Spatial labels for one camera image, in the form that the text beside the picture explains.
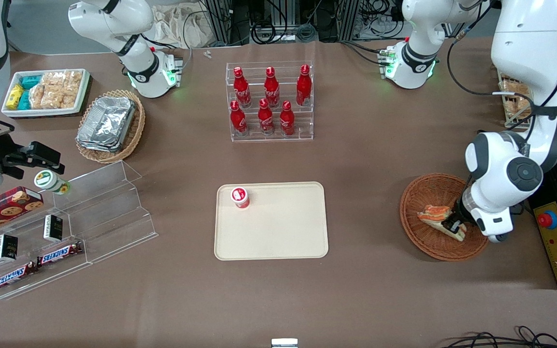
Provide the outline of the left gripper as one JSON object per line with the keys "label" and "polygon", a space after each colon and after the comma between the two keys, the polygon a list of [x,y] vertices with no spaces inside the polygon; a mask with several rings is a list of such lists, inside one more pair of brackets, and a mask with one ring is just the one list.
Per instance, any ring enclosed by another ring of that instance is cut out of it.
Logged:
{"label": "left gripper", "polygon": [[462,192],[461,196],[455,203],[454,215],[455,219],[445,220],[445,229],[451,233],[458,233],[460,227],[465,227],[467,223],[471,225],[477,225],[475,218],[472,215],[472,211],[477,208],[473,196],[471,194],[471,188],[467,187]]}

